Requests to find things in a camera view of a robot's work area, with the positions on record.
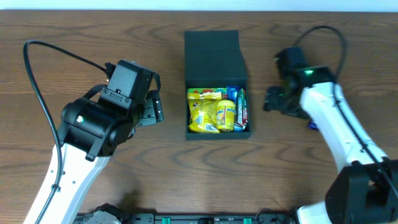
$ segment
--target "dark green box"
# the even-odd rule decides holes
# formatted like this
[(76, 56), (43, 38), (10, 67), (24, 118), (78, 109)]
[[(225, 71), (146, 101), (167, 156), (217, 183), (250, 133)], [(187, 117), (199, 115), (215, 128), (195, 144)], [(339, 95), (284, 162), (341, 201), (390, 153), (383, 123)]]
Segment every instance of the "dark green box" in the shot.
[[(189, 88), (224, 88), (240, 86), (246, 91), (248, 126), (241, 133), (192, 133), (188, 129), (190, 110), (187, 101)], [(185, 32), (185, 104), (186, 139), (247, 139), (251, 135), (251, 116), (248, 97), (248, 75), (237, 30)]]

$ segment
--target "green clip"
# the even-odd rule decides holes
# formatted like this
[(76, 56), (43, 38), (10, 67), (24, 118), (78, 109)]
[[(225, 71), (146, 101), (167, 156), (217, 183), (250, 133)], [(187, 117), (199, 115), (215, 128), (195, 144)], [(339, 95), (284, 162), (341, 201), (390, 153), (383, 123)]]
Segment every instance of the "green clip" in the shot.
[(243, 224), (251, 224), (251, 218), (244, 218)]
[(171, 218), (162, 218), (162, 224), (170, 224), (171, 222), (172, 222)]

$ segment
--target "white wall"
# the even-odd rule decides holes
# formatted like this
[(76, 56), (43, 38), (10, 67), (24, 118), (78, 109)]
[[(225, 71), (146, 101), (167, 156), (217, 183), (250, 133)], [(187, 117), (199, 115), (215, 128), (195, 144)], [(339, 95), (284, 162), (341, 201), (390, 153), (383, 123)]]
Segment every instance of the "white wall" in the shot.
[(0, 0), (0, 9), (398, 12), (398, 0)]

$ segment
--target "wooden table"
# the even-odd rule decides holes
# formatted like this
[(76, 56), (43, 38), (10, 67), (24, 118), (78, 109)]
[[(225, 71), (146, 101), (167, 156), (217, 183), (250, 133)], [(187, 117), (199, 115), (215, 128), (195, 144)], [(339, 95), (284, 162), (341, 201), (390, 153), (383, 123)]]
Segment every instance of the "wooden table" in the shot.
[[(398, 145), (398, 16), (326, 12), (0, 11), (0, 223), (20, 223), (35, 199), (53, 147), (26, 75), (29, 39), (59, 45), (97, 63), (125, 58), (161, 76), (165, 121), (137, 130), (116, 150), (81, 212), (105, 202), (133, 212), (288, 210), (323, 200), (336, 167), (308, 121), (262, 110), (280, 80), (273, 56), (305, 30), (327, 24), (349, 42), (341, 77), (352, 110), (391, 158)], [(239, 30), (249, 74), (253, 135), (242, 141), (185, 141), (185, 30)], [(340, 48), (328, 31), (303, 43), (313, 65), (335, 68)], [(44, 47), (30, 59), (55, 124), (62, 108), (93, 85), (99, 70)]]

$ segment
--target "yellow can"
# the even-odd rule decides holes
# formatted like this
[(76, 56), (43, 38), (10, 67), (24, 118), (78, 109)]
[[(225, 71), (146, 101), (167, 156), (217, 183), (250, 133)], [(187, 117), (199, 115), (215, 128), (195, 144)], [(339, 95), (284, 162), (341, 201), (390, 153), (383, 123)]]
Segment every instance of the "yellow can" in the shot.
[(235, 103), (231, 100), (221, 100), (217, 104), (217, 129), (221, 132), (234, 130)]

